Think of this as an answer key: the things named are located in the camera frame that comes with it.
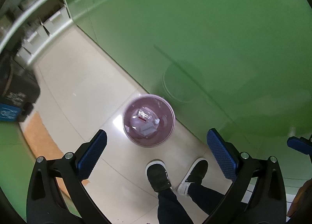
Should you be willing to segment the black recycling bin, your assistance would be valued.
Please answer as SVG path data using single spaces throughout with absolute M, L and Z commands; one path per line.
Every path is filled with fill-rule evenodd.
M 1 121 L 25 121 L 40 96 L 40 87 L 33 70 L 21 67 L 13 55 L 1 53 Z

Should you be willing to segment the left black shoe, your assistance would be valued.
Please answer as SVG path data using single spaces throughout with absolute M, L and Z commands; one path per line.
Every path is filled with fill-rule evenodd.
M 155 193 L 171 189 L 171 182 L 163 161 L 153 160 L 149 162 L 146 166 L 145 174 Z

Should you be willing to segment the orange floor mat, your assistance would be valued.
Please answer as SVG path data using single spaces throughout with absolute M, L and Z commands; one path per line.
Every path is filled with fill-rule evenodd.
M 35 111 L 21 123 L 24 138 L 35 157 L 47 160 L 61 158 L 67 152 L 74 152 L 84 140 L 63 115 L 41 118 Z

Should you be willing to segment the right black shoe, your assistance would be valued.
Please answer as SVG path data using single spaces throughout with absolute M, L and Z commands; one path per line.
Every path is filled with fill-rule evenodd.
M 178 194 L 181 196 L 188 196 L 188 189 L 192 183 L 201 185 L 208 171 L 208 166 L 208 161 L 204 157 L 196 159 L 177 187 Z

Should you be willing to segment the dark trouser leg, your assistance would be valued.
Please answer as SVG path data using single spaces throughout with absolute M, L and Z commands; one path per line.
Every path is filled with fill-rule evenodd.
M 188 196 L 207 215 L 210 215 L 215 210 L 224 197 L 223 194 L 196 183 L 190 184 Z M 158 199 L 159 223 L 193 223 L 171 189 L 159 192 Z

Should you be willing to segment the pink round trash bin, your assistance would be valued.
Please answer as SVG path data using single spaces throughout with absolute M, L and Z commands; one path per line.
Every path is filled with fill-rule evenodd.
M 152 148 L 163 144 L 172 135 L 175 120 L 170 103 L 155 94 L 144 94 L 125 108 L 123 129 L 133 143 Z

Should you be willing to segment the white storage shelf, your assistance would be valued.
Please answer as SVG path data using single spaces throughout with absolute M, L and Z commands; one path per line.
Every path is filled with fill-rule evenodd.
M 21 47 L 15 60 L 27 68 L 73 21 L 64 0 L 36 0 L 24 13 Z

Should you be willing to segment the black shoe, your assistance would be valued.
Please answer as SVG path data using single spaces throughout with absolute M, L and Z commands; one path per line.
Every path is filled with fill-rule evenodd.
M 188 196 L 188 189 L 192 183 L 201 185 L 208 171 L 208 166 L 208 161 L 204 157 L 196 159 L 177 187 L 178 194 L 181 196 Z
M 149 162 L 146 166 L 145 174 L 155 193 L 171 189 L 171 182 L 163 161 L 153 160 Z

